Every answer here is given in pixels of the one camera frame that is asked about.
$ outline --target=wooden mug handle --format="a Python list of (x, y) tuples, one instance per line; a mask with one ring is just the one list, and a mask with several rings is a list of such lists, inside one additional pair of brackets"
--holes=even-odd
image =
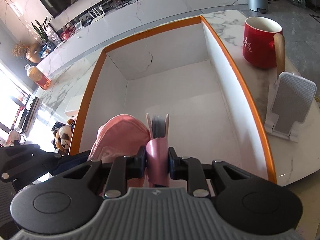
[(285, 71), (285, 43), (284, 36), (281, 33), (276, 33), (273, 36), (276, 49), (276, 62), (277, 62), (277, 77), (280, 73)]

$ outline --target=silver rivet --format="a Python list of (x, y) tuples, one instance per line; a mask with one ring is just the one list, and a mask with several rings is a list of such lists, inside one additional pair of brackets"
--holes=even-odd
[(111, 189), (111, 190), (108, 190), (104, 195), (107, 198), (116, 198), (116, 197), (120, 197), (121, 192), (116, 189)]
[(196, 189), (193, 192), (194, 197), (207, 197), (208, 195), (209, 195), (209, 191), (207, 191), (205, 189)]
[(8, 173), (2, 173), (2, 179), (9, 179), (9, 174)]

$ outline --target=pink pouch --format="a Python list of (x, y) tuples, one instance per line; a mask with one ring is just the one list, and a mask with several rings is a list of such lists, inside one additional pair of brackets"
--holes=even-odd
[[(120, 114), (99, 128), (88, 161), (100, 159), (102, 163), (110, 163), (119, 156), (136, 155), (140, 146), (146, 146), (149, 141), (149, 130), (142, 122), (131, 115)], [(130, 179), (128, 186), (142, 187), (143, 181), (144, 178)]]

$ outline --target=mug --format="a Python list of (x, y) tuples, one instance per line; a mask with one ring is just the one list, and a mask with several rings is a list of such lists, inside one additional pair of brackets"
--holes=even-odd
[(285, 57), (285, 51), (276, 51), (279, 48), (284, 50), (282, 27), (279, 23), (264, 17), (246, 19), (242, 53), (247, 61), (258, 68), (277, 67), (276, 54), (284, 54)]

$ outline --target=stuffed animal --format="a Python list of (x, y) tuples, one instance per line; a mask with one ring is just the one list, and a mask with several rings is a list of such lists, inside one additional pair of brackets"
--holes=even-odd
[(53, 131), (53, 134), (55, 136), (53, 140), (53, 146), (55, 149), (60, 149), (66, 154), (69, 153), (71, 137), (75, 122), (76, 116), (73, 119), (68, 119), (68, 125), (64, 125)]

